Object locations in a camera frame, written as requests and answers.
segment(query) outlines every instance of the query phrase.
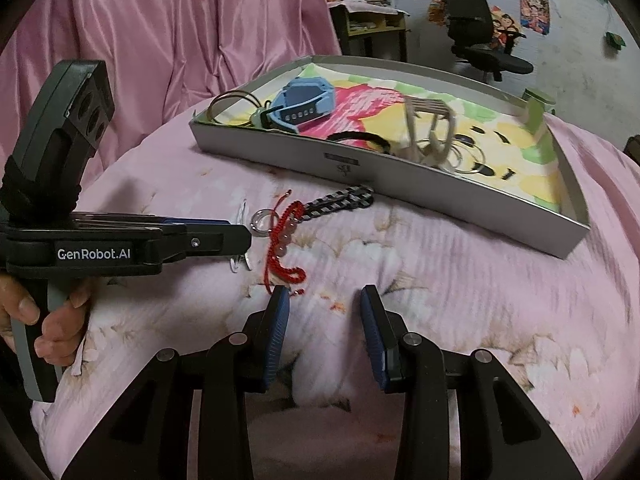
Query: finger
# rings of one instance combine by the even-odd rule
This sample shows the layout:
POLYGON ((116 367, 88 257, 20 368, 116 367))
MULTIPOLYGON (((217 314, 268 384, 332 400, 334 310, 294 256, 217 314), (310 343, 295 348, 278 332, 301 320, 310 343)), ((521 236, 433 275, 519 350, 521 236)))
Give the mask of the finger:
POLYGON ((73 354, 78 349, 81 339, 80 332, 66 341, 49 341, 40 336, 34 342, 34 349, 38 357, 59 359, 73 354))
POLYGON ((11 318, 9 314, 0 306, 0 335, 11 333, 11 318))
POLYGON ((7 344, 7 346, 15 353, 14 335, 9 332, 0 334, 0 336, 2 336, 2 339, 4 339, 4 342, 7 344))
POLYGON ((73 305, 74 308, 83 306, 87 301, 89 301, 91 294, 94 292, 95 285, 96 280, 94 278, 85 278, 82 280, 82 282, 80 282, 69 295, 71 305, 73 305))
POLYGON ((76 352, 66 357, 47 357, 44 359, 50 365, 55 366, 71 366, 76 360, 76 352))
POLYGON ((27 325, 40 317, 40 309, 27 290, 8 274, 0 274, 0 303, 9 316, 27 325))
POLYGON ((59 309, 51 312, 42 322, 42 336, 48 341, 66 341, 75 336, 84 325, 86 307, 73 308, 65 301, 59 309))

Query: screw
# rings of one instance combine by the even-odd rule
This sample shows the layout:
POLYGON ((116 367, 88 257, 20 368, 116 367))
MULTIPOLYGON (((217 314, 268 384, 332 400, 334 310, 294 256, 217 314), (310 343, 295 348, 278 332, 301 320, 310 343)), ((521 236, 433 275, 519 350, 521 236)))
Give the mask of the screw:
POLYGON ((229 336, 229 342, 234 346, 240 346, 246 343, 249 338, 243 332, 235 332, 229 336))
POLYGON ((481 363, 490 363, 492 356, 487 350, 478 350, 475 354, 475 358, 481 363))
POLYGON ((173 348, 163 348, 156 354, 156 359, 158 361, 162 361, 163 363, 170 361, 175 356, 175 350, 173 348))
POLYGON ((422 342, 422 336, 415 332, 408 332, 404 334, 402 340, 410 346, 418 346, 422 342))

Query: black office chair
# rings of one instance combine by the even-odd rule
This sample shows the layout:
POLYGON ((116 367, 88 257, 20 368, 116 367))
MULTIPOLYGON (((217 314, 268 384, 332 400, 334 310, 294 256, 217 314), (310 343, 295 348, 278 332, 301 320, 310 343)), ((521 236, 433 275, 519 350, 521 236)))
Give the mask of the black office chair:
POLYGON ((447 13, 449 37, 455 42, 451 51, 481 70, 484 73, 482 82, 487 82, 489 72, 494 75, 495 81, 502 81, 502 72, 533 72, 533 65, 529 61, 511 55, 516 38, 526 38, 524 34, 515 30, 501 30, 507 35, 504 52, 485 46, 494 36, 494 22, 486 0, 447 0, 447 13))

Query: gray tray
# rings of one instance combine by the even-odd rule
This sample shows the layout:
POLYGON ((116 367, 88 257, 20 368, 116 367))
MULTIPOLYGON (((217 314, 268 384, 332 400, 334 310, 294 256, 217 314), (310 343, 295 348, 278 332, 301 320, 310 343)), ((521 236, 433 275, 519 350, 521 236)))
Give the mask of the gray tray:
MULTIPOLYGON (((240 88, 264 100, 299 75, 309 63, 449 93, 505 114, 521 114, 526 106, 521 99, 462 76, 407 63, 351 56, 305 57, 240 88)), ((242 103, 223 100, 212 111, 216 116, 231 106, 241 107, 242 103)), ((376 193, 471 222, 559 258, 567 257, 589 231, 584 196, 555 139, 559 171, 569 199, 563 203, 561 214, 485 184, 391 155, 311 137, 204 124, 203 120, 206 120, 204 112, 195 116, 190 126, 204 152, 269 164, 343 184, 368 184, 376 193)))

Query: pink cloth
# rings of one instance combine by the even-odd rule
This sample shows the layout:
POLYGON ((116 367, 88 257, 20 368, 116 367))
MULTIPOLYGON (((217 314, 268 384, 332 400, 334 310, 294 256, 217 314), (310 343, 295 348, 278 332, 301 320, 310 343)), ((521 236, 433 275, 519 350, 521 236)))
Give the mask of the pink cloth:
POLYGON ((0 164, 61 59, 104 59, 116 101, 87 184, 189 106, 301 56, 339 53, 325 0, 37 0, 0 56, 0 164))
MULTIPOLYGON (((287 189, 308 202, 343 187, 199 152, 192 111, 113 164, 79 208, 233 220, 243 199, 252 214, 287 189)), ((382 394, 373 380, 354 301, 368 283, 409 330, 441 348, 490 349, 585 480, 609 461, 640 413, 640 170, 608 142, 546 118, 590 209, 591 232, 566 260, 381 196, 298 227, 283 260, 308 276, 305 294, 291 299, 281 358, 290 384, 248 397, 257 479, 392 478, 402 397, 382 394)), ((252 271, 194 259, 101 288, 56 402, 32 411, 56 478, 157 351, 209 348, 264 308, 266 244, 253 239, 252 271)), ((456 470, 455 436, 451 444, 456 470)))

